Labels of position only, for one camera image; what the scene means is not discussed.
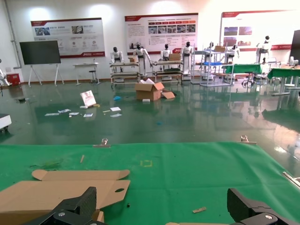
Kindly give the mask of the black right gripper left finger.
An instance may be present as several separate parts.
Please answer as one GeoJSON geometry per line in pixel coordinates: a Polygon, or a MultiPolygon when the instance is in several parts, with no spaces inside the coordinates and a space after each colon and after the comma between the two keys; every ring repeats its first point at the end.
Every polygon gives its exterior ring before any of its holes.
{"type": "Polygon", "coordinates": [[[97,189],[89,187],[79,197],[64,199],[51,212],[26,225],[103,225],[92,219],[96,211],[97,189]]]}

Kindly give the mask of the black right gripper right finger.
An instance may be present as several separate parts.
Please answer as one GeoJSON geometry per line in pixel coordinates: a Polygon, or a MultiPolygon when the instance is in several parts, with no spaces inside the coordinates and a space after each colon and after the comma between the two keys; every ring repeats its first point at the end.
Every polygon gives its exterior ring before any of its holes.
{"type": "Polygon", "coordinates": [[[244,197],[237,189],[227,190],[227,211],[235,225],[297,225],[261,201],[244,197]]]}

